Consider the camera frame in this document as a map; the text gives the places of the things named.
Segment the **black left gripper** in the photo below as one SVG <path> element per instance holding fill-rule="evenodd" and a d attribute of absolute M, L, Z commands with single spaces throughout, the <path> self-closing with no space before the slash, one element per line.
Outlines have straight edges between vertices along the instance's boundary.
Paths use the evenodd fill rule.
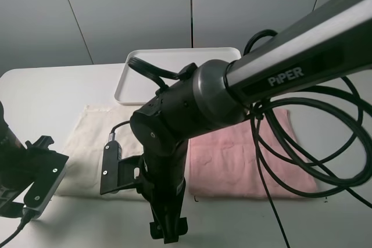
<path fill-rule="evenodd" d="M 36 218 L 36 212 L 26 209 L 23 199 L 35 177 L 38 152 L 50 150 L 53 143 L 50 136 L 41 136 L 34 143 L 27 141 L 25 145 L 14 135 L 1 139 L 1 217 Z"/>

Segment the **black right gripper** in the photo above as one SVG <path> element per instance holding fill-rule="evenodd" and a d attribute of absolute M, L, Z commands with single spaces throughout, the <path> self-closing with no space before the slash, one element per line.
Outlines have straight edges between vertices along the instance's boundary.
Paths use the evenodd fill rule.
<path fill-rule="evenodd" d="M 185 181 L 185 161 L 188 141 L 177 144 L 172 153 L 156 154 L 144 148 L 140 165 L 141 186 L 138 193 L 150 203 L 153 222 L 152 239 L 163 239 L 165 244 L 178 242 L 188 231 L 187 219 L 181 216 Z"/>

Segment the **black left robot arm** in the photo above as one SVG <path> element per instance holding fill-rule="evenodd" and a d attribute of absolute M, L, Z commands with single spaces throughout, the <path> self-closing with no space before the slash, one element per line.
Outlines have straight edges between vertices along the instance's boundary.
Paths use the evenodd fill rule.
<path fill-rule="evenodd" d="M 4 119 L 1 107 L 1 217 L 36 219 L 56 192 L 68 157 L 49 145 L 51 136 L 22 144 Z"/>

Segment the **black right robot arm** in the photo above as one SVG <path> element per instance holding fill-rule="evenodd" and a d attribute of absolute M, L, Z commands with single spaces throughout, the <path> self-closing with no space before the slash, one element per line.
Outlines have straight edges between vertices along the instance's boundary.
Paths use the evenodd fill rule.
<path fill-rule="evenodd" d="M 143 145 L 139 192 L 150 203 L 154 221 L 151 237 L 177 242 L 187 232 L 180 216 L 185 191 L 187 141 L 195 136 L 250 120 L 253 137 L 266 116 L 273 132 L 294 163 L 311 176 L 334 186 L 334 193 L 364 184 L 371 178 L 371 137 L 342 110 L 308 98 L 272 97 L 295 91 L 330 94 L 354 103 L 362 113 L 371 106 L 353 92 L 325 88 L 322 82 L 371 67 L 371 0 L 330 0 L 277 33 L 264 30 L 247 43 L 242 58 L 231 63 L 210 60 L 189 64 L 179 73 L 157 68 L 137 57 L 127 63 L 155 82 L 159 89 L 133 113 L 130 126 Z M 360 139 L 366 163 L 360 173 L 339 179 L 318 172 L 289 146 L 273 108 L 308 105 L 333 114 Z"/>

